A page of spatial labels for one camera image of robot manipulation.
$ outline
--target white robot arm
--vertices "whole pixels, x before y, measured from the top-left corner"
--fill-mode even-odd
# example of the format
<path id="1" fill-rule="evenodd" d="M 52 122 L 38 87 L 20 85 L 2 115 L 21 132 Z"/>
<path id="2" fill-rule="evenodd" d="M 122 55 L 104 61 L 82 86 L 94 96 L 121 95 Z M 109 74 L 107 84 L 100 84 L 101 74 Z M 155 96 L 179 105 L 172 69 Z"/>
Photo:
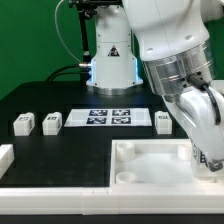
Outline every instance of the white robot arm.
<path id="1" fill-rule="evenodd" d="M 209 88 L 219 109 L 214 108 L 208 94 L 188 82 L 189 77 L 199 82 L 210 82 L 215 77 L 209 33 L 201 19 L 201 1 L 123 0 L 123 5 L 139 41 L 140 57 L 153 92 L 163 96 L 194 148 L 206 156 L 210 170 L 222 169 L 224 98 Z"/>

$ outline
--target black table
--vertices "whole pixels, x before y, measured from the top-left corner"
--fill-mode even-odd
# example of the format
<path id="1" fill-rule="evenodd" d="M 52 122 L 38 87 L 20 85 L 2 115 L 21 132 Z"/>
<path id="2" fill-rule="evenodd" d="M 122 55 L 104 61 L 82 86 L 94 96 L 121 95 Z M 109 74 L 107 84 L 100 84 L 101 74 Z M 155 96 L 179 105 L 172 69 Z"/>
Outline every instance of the black table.
<path id="1" fill-rule="evenodd" d="M 58 136 L 43 136 L 48 113 L 61 112 L 65 123 L 71 109 L 148 108 L 151 127 L 62 128 Z M 113 139 L 187 138 L 173 119 L 172 135 L 158 135 L 154 113 L 167 111 L 148 85 L 124 96 L 87 92 L 79 82 L 26 83 L 0 101 L 0 144 L 13 144 L 15 161 L 0 180 L 0 188 L 108 187 Z M 21 113 L 35 114 L 30 136 L 15 137 L 13 122 Z M 223 215 L 120 216 L 0 216 L 0 223 L 214 223 Z"/>

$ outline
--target green background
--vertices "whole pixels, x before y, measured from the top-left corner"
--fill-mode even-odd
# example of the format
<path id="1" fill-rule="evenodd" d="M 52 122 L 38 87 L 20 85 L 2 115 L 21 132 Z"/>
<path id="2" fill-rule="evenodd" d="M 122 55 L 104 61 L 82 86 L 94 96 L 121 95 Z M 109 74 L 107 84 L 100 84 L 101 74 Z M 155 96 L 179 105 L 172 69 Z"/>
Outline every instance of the green background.
<path id="1" fill-rule="evenodd" d="M 55 29 L 59 0 L 1 0 L 0 99 L 24 82 L 43 81 L 54 70 L 76 63 L 62 46 Z M 69 49 L 81 60 L 82 47 L 76 9 L 66 0 L 59 11 L 59 26 Z M 95 54 L 94 20 L 87 21 L 92 56 Z M 207 24 L 215 52 L 218 77 L 224 79 L 224 19 Z M 57 80 L 77 77 L 62 77 Z"/>

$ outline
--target small white block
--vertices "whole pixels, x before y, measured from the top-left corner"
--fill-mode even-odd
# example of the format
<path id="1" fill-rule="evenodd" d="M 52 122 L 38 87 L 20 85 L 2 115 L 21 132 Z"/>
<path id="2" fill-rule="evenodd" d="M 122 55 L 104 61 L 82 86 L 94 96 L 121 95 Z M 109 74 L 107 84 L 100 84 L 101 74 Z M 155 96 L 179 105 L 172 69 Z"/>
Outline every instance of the small white block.
<path id="1" fill-rule="evenodd" d="M 172 120 L 167 112 L 155 113 L 155 127 L 159 135 L 172 134 Z"/>
<path id="2" fill-rule="evenodd" d="M 20 114 L 13 123 L 15 136 L 28 136 L 35 126 L 34 114 Z"/>
<path id="3" fill-rule="evenodd" d="M 42 123 L 44 135 L 57 135 L 62 127 L 62 115 L 59 112 L 48 114 Z"/>
<path id="4" fill-rule="evenodd" d="M 0 179 L 14 161 L 13 145 L 0 146 Z"/>
<path id="5" fill-rule="evenodd" d="M 179 144 L 178 145 L 178 158 L 183 161 L 190 161 L 192 155 L 192 145 L 189 144 Z"/>

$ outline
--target white platform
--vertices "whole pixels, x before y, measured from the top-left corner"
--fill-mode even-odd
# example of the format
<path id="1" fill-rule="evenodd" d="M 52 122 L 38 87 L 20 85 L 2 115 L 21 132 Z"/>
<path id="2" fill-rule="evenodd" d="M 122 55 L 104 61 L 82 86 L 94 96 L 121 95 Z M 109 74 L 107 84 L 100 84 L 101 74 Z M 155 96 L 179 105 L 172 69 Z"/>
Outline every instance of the white platform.
<path id="1" fill-rule="evenodd" d="M 223 174 L 195 179 L 190 161 L 177 156 L 188 140 L 133 140 L 128 162 L 117 159 L 120 142 L 112 142 L 109 188 L 0 189 L 0 214 L 224 213 Z M 137 182 L 116 183 L 123 171 L 135 173 Z"/>

